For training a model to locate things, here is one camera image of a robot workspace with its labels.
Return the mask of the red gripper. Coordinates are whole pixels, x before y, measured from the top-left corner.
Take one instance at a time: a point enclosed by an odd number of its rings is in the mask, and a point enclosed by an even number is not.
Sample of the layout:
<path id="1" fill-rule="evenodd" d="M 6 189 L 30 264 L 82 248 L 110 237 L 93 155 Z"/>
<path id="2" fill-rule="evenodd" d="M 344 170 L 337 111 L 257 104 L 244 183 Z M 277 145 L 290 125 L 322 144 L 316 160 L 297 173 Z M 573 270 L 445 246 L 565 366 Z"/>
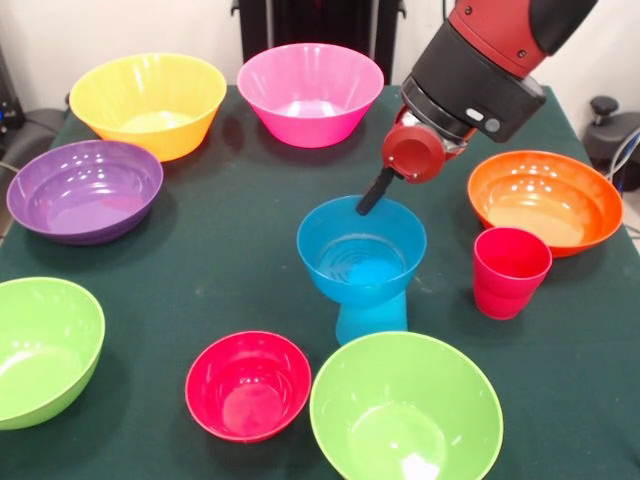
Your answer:
<path id="1" fill-rule="evenodd" d="M 368 215 L 384 197 L 395 173 L 408 183 L 425 183 L 436 177 L 445 163 L 465 150 L 465 137 L 450 136 L 432 123 L 420 120 L 403 107 L 382 146 L 383 167 L 356 206 Z"/>

